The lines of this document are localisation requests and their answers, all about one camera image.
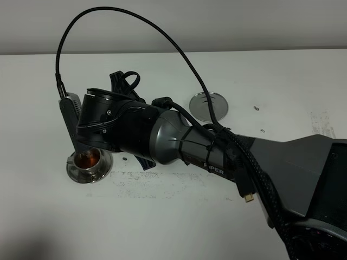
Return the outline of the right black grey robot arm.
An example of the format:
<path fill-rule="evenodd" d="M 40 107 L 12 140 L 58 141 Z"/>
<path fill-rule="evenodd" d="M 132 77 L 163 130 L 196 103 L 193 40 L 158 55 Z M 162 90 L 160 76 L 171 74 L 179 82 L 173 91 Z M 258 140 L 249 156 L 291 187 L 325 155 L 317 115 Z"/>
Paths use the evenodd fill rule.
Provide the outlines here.
<path fill-rule="evenodd" d="M 278 142 L 199 124 L 169 97 L 145 103 L 123 76 L 110 91 L 90 88 L 77 139 L 147 162 L 181 160 L 258 195 L 290 259 L 346 259 L 346 140 L 324 135 Z"/>

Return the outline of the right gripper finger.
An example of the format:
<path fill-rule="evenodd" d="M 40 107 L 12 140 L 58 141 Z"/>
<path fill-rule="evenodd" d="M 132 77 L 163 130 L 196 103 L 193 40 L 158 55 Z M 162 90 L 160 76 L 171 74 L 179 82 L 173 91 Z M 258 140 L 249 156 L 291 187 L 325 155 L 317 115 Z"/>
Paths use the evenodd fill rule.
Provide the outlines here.
<path fill-rule="evenodd" d="M 150 156 L 148 157 L 148 156 L 135 155 L 135 158 L 138 160 L 138 162 L 140 163 L 144 171 L 157 166 L 155 161 Z"/>
<path fill-rule="evenodd" d="M 129 84 L 126 79 L 130 76 L 135 76 L 135 80 L 132 84 Z M 136 92 L 135 88 L 140 83 L 140 75 L 135 71 L 128 71 L 123 73 L 122 71 L 117 71 L 110 74 L 111 80 L 111 91 L 117 94 L 128 96 L 136 101 L 145 103 L 146 101 L 141 98 Z"/>

